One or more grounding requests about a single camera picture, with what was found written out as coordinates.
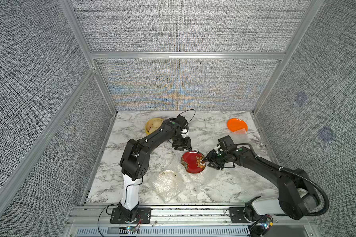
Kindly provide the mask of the red floral plate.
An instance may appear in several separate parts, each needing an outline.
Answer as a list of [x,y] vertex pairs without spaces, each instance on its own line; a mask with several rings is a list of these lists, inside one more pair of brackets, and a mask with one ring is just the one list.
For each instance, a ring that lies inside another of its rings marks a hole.
[[206,168],[204,158],[204,155],[198,151],[185,152],[181,157],[181,164],[188,173],[201,173]]

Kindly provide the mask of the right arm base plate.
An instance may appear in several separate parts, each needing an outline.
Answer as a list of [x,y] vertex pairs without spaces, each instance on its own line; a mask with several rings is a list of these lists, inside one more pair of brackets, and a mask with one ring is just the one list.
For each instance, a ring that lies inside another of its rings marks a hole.
[[245,216],[245,207],[230,207],[228,209],[229,216],[231,218],[231,222],[233,224],[240,224],[240,223],[254,223],[254,221],[250,221]]

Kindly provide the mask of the bubble white plate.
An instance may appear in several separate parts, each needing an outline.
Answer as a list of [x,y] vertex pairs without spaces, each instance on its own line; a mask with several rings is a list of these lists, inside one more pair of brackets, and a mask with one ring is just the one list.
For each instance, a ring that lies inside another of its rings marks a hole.
[[163,202],[169,202],[183,191],[185,183],[178,172],[164,170],[155,177],[152,186]]

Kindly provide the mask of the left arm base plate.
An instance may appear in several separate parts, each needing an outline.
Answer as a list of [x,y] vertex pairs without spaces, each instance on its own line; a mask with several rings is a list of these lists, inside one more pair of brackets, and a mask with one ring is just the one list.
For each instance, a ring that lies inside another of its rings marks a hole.
[[127,210],[116,207],[112,210],[110,224],[149,224],[152,208],[135,207]]

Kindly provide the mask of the bubble wrap around orange plate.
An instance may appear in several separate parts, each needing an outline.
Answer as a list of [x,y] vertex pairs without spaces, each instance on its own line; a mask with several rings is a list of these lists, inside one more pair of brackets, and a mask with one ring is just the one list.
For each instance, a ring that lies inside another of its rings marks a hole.
[[267,158],[268,160],[270,160],[266,144],[263,141],[263,139],[260,137],[260,135],[257,131],[254,131],[254,130],[246,131],[245,129],[242,129],[242,130],[236,131],[236,132],[223,133],[216,137],[216,144],[218,144],[218,139],[223,138],[228,135],[233,140],[234,144],[236,144],[236,143],[251,144],[257,155],[260,155],[263,158]]

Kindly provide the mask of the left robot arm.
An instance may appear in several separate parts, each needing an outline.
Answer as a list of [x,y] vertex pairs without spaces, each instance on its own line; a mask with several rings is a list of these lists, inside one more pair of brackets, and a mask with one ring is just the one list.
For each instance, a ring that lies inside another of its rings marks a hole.
[[188,132],[188,121],[178,115],[164,120],[154,132],[139,140],[130,139],[120,160],[124,179],[123,197],[118,204],[120,216],[126,221],[136,219],[139,200],[139,187],[148,171],[151,153],[165,141],[172,141],[172,148],[178,151],[191,151],[191,139]]

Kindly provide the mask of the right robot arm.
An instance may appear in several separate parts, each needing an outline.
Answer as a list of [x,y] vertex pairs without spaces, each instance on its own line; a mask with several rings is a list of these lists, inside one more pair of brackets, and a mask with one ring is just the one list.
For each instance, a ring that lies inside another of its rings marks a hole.
[[265,214],[286,215],[294,220],[304,216],[321,216],[330,208],[326,192],[302,169],[292,170],[259,156],[248,143],[220,145],[204,158],[209,167],[222,170],[226,163],[249,169],[278,189],[273,198],[257,197],[245,205],[246,219],[255,222]]

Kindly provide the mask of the base circuit board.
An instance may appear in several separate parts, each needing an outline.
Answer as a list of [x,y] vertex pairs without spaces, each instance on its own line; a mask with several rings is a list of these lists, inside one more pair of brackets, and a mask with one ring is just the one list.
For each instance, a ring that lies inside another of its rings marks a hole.
[[264,235],[265,233],[267,233],[272,226],[273,226],[272,221],[267,220],[266,222],[262,223],[261,224],[262,234]]
[[126,231],[128,233],[135,233],[137,231],[137,229],[136,229],[136,227],[128,226],[128,227],[126,227]]

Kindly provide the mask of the aluminium front rail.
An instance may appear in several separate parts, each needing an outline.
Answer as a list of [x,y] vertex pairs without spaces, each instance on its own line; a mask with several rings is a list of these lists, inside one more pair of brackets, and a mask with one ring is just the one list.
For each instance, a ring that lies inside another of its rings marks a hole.
[[[230,207],[245,207],[244,205],[232,203],[205,203],[203,205],[192,205],[187,203],[173,205],[141,205],[141,208],[152,208],[150,226],[158,225],[220,225],[233,224],[229,216]],[[68,226],[110,226],[110,217],[115,207],[104,205],[76,206],[71,211]]]

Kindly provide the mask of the yellow bamboo steamer basket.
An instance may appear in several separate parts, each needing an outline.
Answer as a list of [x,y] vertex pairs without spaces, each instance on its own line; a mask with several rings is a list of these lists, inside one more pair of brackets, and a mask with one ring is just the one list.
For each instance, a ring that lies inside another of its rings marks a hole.
[[157,129],[162,125],[163,123],[162,118],[152,118],[150,119],[146,124],[145,124],[145,133],[149,135],[149,129],[152,127],[156,127]]

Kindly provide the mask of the lower steamed bun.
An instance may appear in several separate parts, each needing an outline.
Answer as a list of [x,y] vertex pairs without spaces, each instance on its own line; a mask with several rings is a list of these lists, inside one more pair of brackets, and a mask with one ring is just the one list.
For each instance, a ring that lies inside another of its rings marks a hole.
[[156,130],[157,130],[156,127],[152,127],[152,128],[149,129],[149,133],[151,134],[151,133],[153,133],[153,132],[156,131]]

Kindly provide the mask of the right base circuit board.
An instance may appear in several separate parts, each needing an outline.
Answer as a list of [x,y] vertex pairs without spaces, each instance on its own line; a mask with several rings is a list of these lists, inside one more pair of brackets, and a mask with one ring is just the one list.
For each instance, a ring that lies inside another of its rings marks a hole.
[[262,223],[261,224],[262,234],[264,235],[265,233],[267,233],[272,226],[273,226],[272,221],[267,220],[266,222]]

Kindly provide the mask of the left base circuit board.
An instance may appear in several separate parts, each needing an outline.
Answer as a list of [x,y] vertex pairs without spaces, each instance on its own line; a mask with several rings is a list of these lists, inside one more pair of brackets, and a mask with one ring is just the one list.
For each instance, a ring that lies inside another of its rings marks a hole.
[[126,227],[126,231],[128,233],[135,233],[137,231],[137,229],[136,229],[136,227],[128,226],[128,227]]

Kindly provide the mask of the bubble dark red plate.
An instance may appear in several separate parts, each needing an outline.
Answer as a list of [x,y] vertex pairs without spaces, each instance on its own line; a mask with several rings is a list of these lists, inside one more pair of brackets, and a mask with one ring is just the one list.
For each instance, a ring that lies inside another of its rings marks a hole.
[[185,183],[181,193],[171,200],[180,202],[241,202],[257,196],[272,196],[277,188],[245,168],[215,170],[206,168],[197,174],[186,172],[181,164],[183,153],[175,152],[164,170],[178,172]]

